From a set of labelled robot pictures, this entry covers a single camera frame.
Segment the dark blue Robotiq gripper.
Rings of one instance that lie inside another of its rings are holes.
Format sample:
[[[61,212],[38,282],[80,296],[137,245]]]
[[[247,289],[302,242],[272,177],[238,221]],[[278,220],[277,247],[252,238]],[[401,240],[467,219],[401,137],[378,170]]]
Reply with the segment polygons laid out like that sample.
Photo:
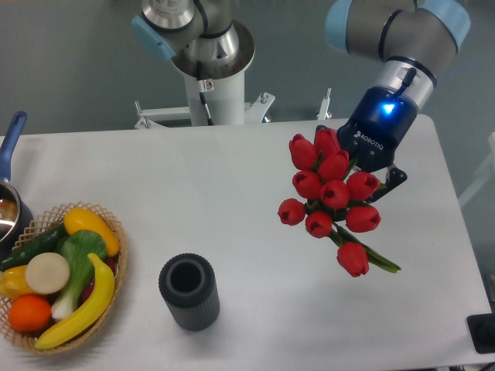
[[[374,203],[407,181],[407,173],[396,164],[397,147],[417,116],[416,106],[383,87],[366,91],[344,126],[337,130],[340,147],[365,172],[387,167],[385,183],[367,199]]]

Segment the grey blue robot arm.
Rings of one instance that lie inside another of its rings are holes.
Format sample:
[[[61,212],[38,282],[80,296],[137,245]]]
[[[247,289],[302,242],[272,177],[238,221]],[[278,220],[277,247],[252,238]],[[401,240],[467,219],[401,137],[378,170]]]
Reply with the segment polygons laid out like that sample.
[[[131,21],[140,43],[183,75],[195,126],[259,122],[267,110],[244,100],[244,73],[254,58],[248,29],[232,18],[229,1],[144,1]],[[424,1],[412,11],[379,1],[337,1],[325,21],[327,42],[384,67],[337,137],[357,167],[385,170],[375,201],[407,176],[394,153],[470,28],[455,1]]]

